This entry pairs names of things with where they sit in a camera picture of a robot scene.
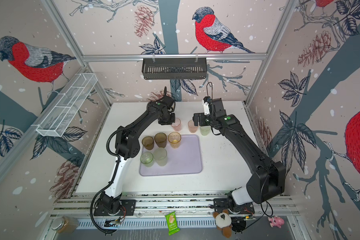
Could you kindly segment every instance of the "jar lid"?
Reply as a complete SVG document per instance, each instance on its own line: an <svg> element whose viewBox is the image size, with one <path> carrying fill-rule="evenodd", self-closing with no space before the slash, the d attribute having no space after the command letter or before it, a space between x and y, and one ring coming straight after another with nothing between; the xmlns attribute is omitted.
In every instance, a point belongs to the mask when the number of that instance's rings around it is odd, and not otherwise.
<svg viewBox="0 0 360 240"><path fill-rule="evenodd" d="M53 230L59 230L64 225L64 219L62 217L56 218L52 221L51 228Z"/></svg>

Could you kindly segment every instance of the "snack package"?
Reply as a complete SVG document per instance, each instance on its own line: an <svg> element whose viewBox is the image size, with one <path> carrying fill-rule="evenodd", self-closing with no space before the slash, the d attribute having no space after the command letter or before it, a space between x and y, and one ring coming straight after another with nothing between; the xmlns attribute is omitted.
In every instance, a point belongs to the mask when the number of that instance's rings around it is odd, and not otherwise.
<svg viewBox="0 0 360 240"><path fill-rule="evenodd" d="M165 218L167 219L167 225L169 230L168 235L172 235L180 231L180 228L177 227L175 212L171 212L170 214L165 215Z"/></svg>

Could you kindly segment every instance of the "pink plush pig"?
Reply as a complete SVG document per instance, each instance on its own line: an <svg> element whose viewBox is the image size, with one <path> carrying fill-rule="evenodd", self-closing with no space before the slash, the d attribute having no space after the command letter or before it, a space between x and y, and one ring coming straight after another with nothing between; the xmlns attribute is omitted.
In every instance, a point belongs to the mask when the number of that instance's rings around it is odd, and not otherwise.
<svg viewBox="0 0 360 240"><path fill-rule="evenodd" d="M268 221L271 221L269 223L269 225L271 225L271 227L276 226L276 227L281 228L281 225L284 224L284 220L281 217L278 217L278 216L269 217Z"/></svg>

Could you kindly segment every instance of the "translucent cup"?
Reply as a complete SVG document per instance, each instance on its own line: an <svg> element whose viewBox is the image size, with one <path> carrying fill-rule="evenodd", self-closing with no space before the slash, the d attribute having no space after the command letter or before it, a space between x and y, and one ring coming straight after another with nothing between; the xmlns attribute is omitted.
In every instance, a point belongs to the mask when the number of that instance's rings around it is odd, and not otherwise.
<svg viewBox="0 0 360 240"><path fill-rule="evenodd" d="M150 152L144 152L140 157L140 161L144 166L151 167L154 165L154 156Z"/></svg>
<svg viewBox="0 0 360 240"><path fill-rule="evenodd" d="M172 123L171 126L173 127L173 130L175 130L176 132L180 132L180 130L181 130L181 121L180 121L180 119L176 118L175 122Z"/></svg>
<svg viewBox="0 0 360 240"><path fill-rule="evenodd" d="M167 158L167 151L162 148L159 147L158 149L156 149L154 151L154 160L156 161L156 163L163 167L167 164L168 158Z"/></svg>
<svg viewBox="0 0 360 240"><path fill-rule="evenodd" d="M155 135L155 142L158 147L165 147L167 145L167 135L164 132L159 132Z"/></svg>
<svg viewBox="0 0 360 240"><path fill-rule="evenodd" d="M180 146L181 135L178 132L171 132L168 135L168 141L172 148L178 148Z"/></svg>
<svg viewBox="0 0 360 240"><path fill-rule="evenodd" d="M198 126L195 126L193 120L188 122L188 129L191 133L195 133L197 131Z"/></svg>
<svg viewBox="0 0 360 240"><path fill-rule="evenodd" d="M207 136L210 131L211 131L211 126L200 126L200 133L203 136Z"/></svg>
<svg viewBox="0 0 360 240"><path fill-rule="evenodd" d="M146 136L141 140L141 144L147 149L152 150L155 146L154 144L154 138L151 136Z"/></svg>

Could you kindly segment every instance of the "white table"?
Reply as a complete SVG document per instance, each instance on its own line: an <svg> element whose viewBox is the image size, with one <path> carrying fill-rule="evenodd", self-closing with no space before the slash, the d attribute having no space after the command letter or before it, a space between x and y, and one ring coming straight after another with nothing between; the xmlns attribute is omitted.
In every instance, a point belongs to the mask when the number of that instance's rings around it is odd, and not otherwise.
<svg viewBox="0 0 360 240"><path fill-rule="evenodd" d="M252 127L241 101L224 101L227 114L234 114L248 136L257 144ZM115 157L106 151L106 141L120 125L126 126L137 119L147 107L147 103L114 103L101 130L100 136L82 175L76 194L93 194L109 182ZM177 102L175 114L182 122L180 134L191 134L188 121L194 113L203 112L201 102ZM154 136L158 132L167 135L173 132L170 125L162 126L154 121L141 134ZM191 194L221 193L244 186L251 173L236 148L223 136L214 136L211 132L202 136L198 130L202 151L203 170L198 174L166 175L143 177L139 174L140 153L133 159L123 184L124 194ZM115 151L115 137L110 142L111 151Z"/></svg>

